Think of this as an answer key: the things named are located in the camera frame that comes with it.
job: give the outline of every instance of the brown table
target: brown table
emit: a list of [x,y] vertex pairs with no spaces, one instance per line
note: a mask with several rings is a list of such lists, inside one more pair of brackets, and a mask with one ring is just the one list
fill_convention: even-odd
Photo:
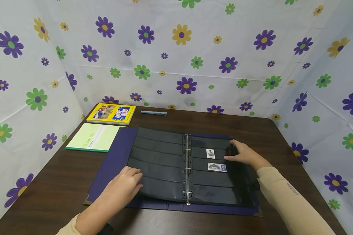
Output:
[[[167,116],[140,114],[166,111]],[[105,153],[65,150],[83,121],[0,220],[0,234],[55,234],[86,206],[82,203]],[[130,127],[235,136],[266,158],[323,216],[345,234],[273,121],[266,118],[137,107]],[[112,234],[288,234],[278,213],[259,193],[261,217],[125,208],[110,222]]]

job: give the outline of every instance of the green book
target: green book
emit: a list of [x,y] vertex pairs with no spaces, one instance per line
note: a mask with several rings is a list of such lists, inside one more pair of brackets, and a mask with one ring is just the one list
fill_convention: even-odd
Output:
[[107,153],[123,126],[84,123],[65,149]]

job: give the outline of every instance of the book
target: book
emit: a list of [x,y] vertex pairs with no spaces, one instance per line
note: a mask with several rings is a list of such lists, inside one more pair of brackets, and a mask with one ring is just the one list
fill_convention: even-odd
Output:
[[107,153],[122,126],[84,123],[65,149]]
[[87,117],[88,123],[129,125],[136,106],[100,102]]

